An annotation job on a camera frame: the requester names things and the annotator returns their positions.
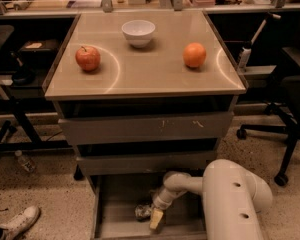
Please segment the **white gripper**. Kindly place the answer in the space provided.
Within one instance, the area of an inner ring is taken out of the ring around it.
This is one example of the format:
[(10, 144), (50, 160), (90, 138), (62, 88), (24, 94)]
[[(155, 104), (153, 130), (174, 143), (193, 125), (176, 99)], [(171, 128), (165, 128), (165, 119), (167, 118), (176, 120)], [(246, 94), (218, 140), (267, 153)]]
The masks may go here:
[(170, 191), (165, 187), (161, 187), (156, 190), (152, 197), (153, 205), (149, 227), (151, 230), (156, 230), (161, 219), (163, 218), (164, 211), (167, 210), (172, 202), (176, 199), (176, 193)]

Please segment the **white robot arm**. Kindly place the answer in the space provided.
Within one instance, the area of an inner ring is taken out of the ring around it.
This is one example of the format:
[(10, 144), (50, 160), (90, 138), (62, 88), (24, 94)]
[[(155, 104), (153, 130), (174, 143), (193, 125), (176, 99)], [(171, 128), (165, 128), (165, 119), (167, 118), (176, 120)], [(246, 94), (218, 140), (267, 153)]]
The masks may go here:
[(152, 230), (173, 201), (187, 192), (202, 198), (208, 240), (264, 240), (257, 214), (271, 207), (273, 194), (256, 174), (226, 159), (211, 162), (201, 177), (166, 173), (152, 198)]

